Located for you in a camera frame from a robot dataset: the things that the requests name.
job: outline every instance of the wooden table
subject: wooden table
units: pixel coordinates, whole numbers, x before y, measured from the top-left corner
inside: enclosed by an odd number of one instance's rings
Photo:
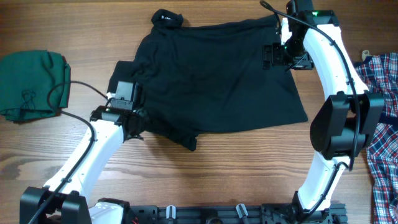
[[[287,1],[270,3],[284,11]],[[398,51],[397,1],[314,1],[335,10],[352,60],[360,52]],[[66,57],[72,80],[106,91],[118,60],[133,60],[150,32],[150,19],[164,8],[181,13],[191,26],[241,21],[270,15],[255,1],[88,2],[3,0],[0,4],[0,56],[48,49]],[[290,202],[307,176],[313,157],[310,122],[323,104],[316,71],[294,72],[309,122],[232,134],[202,134],[190,152],[151,133],[130,140],[109,160],[89,206],[101,197],[132,205],[258,205]],[[72,86],[65,111],[88,118],[104,101]],[[41,187],[72,153],[86,126],[66,116],[13,124],[0,119],[0,223],[17,223],[19,198],[28,186]],[[371,220],[372,187],[363,151],[354,171],[345,172],[333,200],[347,204],[350,223]]]

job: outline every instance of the dark fabric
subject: dark fabric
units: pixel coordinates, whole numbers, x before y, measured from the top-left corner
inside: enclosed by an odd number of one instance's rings
[[[0,61],[0,114],[9,121],[54,116],[47,94],[54,85],[68,81],[69,64],[58,53],[32,50],[7,55]],[[69,85],[57,88],[51,104],[67,107],[69,90]]]
[[[366,57],[356,71],[370,92],[384,97],[382,117],[367,149],[374,223],[398,223],[398,54]]]
[[[189,150],[203,132],[225,133],[307,121],[285,67],[262,69],[262,49],[280,42],[275,16],[217,26],[181,27],[183,17],[157,11],[133,62],[119,62],[119,80],[145,94],[147,130]]]

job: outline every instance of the wood surface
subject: wood surface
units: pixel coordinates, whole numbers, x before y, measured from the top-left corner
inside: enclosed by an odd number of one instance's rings
[[[280,11],[286,2],[270,1]],[[398,51],[397,1],[319,0],[314,6],[336,12],[352,60],[360,60],[365,49],[372,54]],[[160,8],[183,14],[188,26],[270,15],[257,0],[5,0],[0,3],[0,57],[21,50],[59,52],[72,68],[72,80],[105,92],[116,62],[134,59],[140,41],[150,32],[153,13]],[[314,152],[310,122],[323,104],[315,70],[294,72],[294,78],[309,122],[201,134],[195,152],[144,133],[145,141],[126,142],[109,160],[89,206],[101,197],[158,206],[290,202],[307,176]],[[93,91],[72,86],[65,111],[88,119],[103,103]],[[68,159],[85,130],[83,123],[66,116],[22,124],[0,118],[0,223],[18,223],[23,191],[43,186]],[[371,183],[363,151],[332,197],[347,204],[350,223],[371,221]]]

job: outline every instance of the green cloth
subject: green cloth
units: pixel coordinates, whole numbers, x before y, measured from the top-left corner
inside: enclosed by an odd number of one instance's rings
[[[9,121],[54,116],[47,94],[56,84],[69,81],[69,64],[58,53],[32,50],[7,55],[0,61],[0,114]],[[70,84],[58,87],[51,104],[67,107],[69,91]]]

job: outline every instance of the plaid fabric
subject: plaid fabric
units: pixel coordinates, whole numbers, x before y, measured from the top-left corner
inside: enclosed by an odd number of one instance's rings
[[[383,115],[398,117],[398,54],[368,57],[356,68],[370,92],[384,96]],[[378,124],[367,150],[374,178],[374,223],[398,223],[398,125]]]

